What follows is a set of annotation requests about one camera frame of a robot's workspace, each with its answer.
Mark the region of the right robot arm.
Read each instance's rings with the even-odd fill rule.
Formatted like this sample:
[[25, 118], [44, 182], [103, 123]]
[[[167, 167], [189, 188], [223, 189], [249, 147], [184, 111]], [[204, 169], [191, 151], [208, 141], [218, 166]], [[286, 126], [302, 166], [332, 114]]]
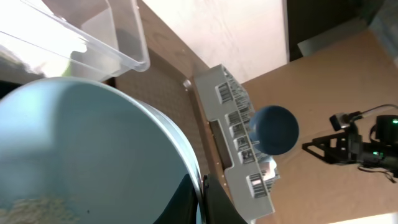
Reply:
[[364, 142], [356, 125], [357, 118], [343, 126], [336, 116], [330, 118], [337, 134], [312, 139], [302, 149], [319, 160], [332, 165], [357, 164], [364, 172], [380, 169], [391, 182], [397, 178], [397, 116], [380, 115]]

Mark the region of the light blue rice bowl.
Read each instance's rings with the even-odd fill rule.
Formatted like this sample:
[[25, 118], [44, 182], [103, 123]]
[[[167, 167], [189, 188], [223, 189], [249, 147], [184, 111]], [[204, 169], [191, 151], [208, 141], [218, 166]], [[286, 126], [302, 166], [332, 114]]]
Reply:
[[1, 100], [1, 207], [60, 198], [78, 223], [154, 223], [195, 153], [159, 110], [102, 83], [46, 78]]

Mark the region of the dark blue plate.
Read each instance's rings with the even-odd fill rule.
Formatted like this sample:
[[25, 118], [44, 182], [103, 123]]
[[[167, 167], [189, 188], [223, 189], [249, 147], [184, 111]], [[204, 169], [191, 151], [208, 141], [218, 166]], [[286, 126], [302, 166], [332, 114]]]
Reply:
[[299, 124], [288, 109], [277, 105], [266, 106], [250, 119], [249, 138], [261, 153], [271, 156], [285, 154], [298, 141]]

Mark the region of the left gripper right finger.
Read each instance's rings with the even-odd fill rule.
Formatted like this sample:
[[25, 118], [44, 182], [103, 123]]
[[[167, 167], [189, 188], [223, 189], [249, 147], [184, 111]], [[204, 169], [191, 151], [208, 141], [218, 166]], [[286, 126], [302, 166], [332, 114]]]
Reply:
[[218, 179], [210, 174], [203, 179], [203, 203], [207, 224], [247, 224]]

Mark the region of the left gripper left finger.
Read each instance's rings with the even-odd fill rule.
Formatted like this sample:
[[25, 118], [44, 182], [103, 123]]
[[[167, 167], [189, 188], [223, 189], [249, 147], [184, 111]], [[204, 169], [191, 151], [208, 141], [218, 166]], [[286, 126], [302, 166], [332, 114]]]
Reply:
[[154, 224], [196, 224], [198, 199], [188, 174]]

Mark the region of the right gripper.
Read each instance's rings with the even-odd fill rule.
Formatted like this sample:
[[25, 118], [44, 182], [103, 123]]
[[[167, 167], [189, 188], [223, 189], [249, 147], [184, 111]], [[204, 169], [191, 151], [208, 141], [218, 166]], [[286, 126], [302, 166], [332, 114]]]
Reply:
[[[320, 149], [323, 155], [310, 147]], [[359, 164], [363, 168], [384, 169], [397, 177], [397, 148], [379, 142], [363, 142], [356, 131], [315, 138], [303, 143], [302, 149], [327, 164]]]

